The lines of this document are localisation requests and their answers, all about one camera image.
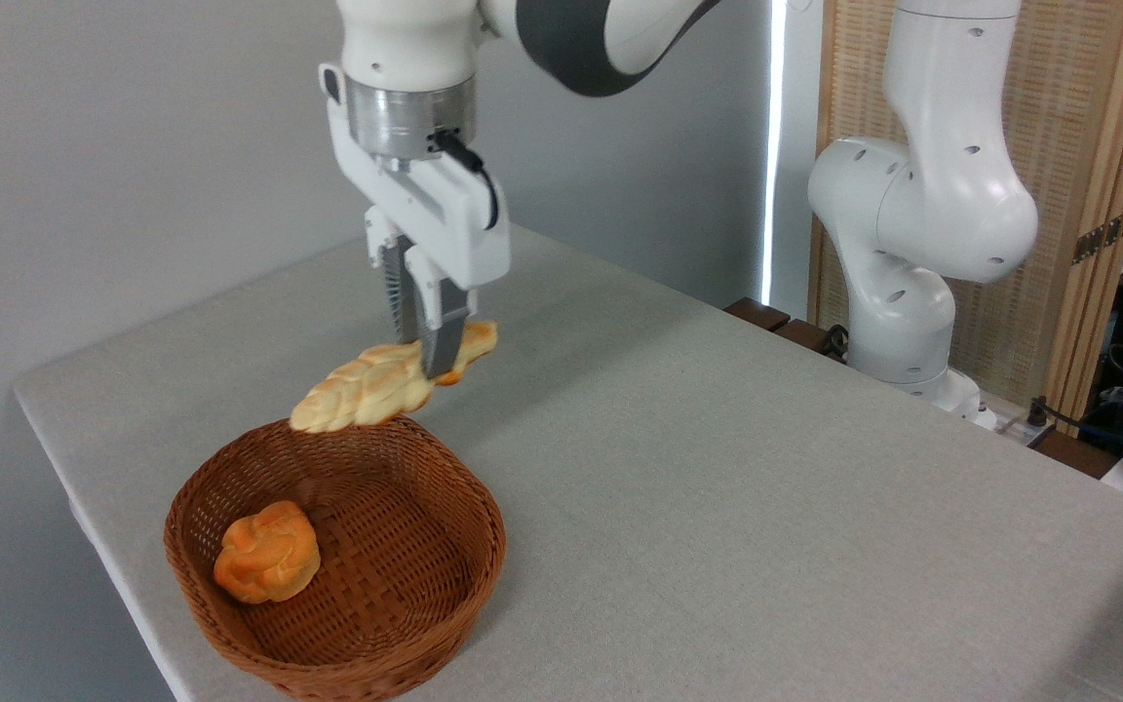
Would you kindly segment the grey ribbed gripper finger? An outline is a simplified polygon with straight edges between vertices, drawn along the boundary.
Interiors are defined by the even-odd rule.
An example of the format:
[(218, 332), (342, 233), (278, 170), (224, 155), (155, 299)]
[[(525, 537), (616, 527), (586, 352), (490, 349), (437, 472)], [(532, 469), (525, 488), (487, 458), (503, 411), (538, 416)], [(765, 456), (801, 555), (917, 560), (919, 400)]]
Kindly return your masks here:
[(424, 379), (440, 379), (456, 365), (465, 321), (472, 314), (471, 293), (456, 285), (418, 245), (407, 252), (405, 263), (416, 302), (420, 364)]
[(418, 341), (417, 289), (407, 266), (407, 254), (414, 241), (378, 206), (365, 215), (371, 266), (383, 272), (394, 329), (402, 345)]

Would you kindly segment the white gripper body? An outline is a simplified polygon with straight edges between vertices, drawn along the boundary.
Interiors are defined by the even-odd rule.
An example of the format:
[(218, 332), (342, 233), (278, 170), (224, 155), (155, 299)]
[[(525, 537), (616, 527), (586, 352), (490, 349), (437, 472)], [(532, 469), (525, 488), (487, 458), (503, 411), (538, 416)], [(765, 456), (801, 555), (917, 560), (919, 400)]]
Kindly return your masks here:
[(378, 206), (456, 285), (472, 290), (511, 268), (511, 219), (469, 139), (474, 81), (441, 92), (386, 92), (322, 63), (327, 120), (344, 176)]

